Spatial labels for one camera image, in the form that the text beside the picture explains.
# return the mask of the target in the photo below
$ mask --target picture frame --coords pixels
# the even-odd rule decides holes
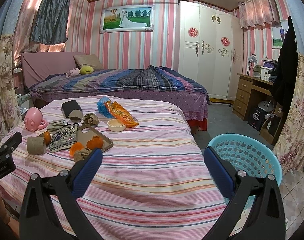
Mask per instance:
[[[283,41],[287,31],[288,31],[288,20],[282,20],[278,24],[272,25],[272,49],[282,48]]]
[[[153,4],[123,5],[102,11],[100,33],[154,30]]]

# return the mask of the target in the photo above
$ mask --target wardrobe door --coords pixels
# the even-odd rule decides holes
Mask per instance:
[[[216,21],[216,58],[211,97],[226,100],[232,59],[231,15],[216,11]]]
[[[199,4],[181,2],[181,47],[179,73],[197,81],[199,68]]]
[[[232,20],[232,63],[231,63],[230,84],[227,92],[227,100],[235,100],[237,87],[239,84],[238,73],[242,73],[243,53],[244,53],[243,30],[241,28],[239,19],[232,16],[231,20]]]
[[[212,95],[215,54],[216,54],[216,14],[215,9],[200,5],[200,56],[197,82]]]

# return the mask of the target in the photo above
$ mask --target beige pillow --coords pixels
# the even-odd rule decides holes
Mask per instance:
[[[74,60],[81,68],[83,65],[91,66],[94,70],[104,69],[96,55],[75,55]]]

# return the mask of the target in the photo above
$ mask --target pink headboard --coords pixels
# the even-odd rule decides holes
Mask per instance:
[[[24,83],[27,87],[43,81],[49,75],[66,73],[77,67],[74,55],[82,52],[24,52],[21,54]]]

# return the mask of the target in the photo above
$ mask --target blue laundry basket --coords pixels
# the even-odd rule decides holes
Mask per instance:
[[[244,170],[250,176],[265,178],[274,174],[277,184],[282,181],[282,168],[274,153],[262,143],[240,134],[221,134],[213,138],[211,146],[222,160],[229,161],[236,170]],[[255,196],[250,196],[244,209],[251,207]]]

